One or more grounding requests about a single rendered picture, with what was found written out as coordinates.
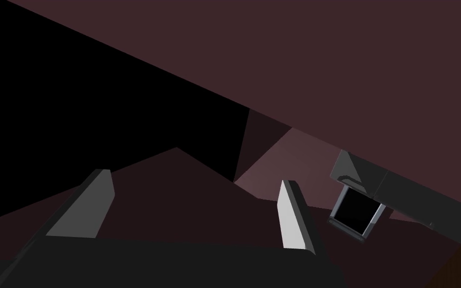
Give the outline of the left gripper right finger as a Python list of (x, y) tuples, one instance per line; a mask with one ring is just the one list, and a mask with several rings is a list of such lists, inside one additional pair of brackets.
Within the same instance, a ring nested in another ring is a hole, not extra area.
[(285, 249), (308, 250), (316, 255), (313, 239), (308, 228), (310, 217), (304, 214), (307, 203), (296, 181), (281, 181), (276, 206), (282, 247)]

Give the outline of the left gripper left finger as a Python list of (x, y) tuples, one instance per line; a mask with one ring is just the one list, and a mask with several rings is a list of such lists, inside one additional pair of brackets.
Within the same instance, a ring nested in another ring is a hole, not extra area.
[(95, 170), (54, 214), (45, 235), (96, 238), (114, 198), (111, 171)]

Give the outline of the dark grey kitchen cabinet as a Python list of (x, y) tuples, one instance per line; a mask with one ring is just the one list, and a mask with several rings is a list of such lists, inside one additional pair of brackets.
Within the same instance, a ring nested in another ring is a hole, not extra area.
[(330, 177), (461, 244), (461, 202), (345, 150)]

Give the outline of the grey oven with black door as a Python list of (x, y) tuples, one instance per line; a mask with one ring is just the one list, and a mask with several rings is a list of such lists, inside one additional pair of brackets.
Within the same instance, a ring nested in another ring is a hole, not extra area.
[(364, 243), (386, 206), (344, 185), (331, 211), (328, 223)]

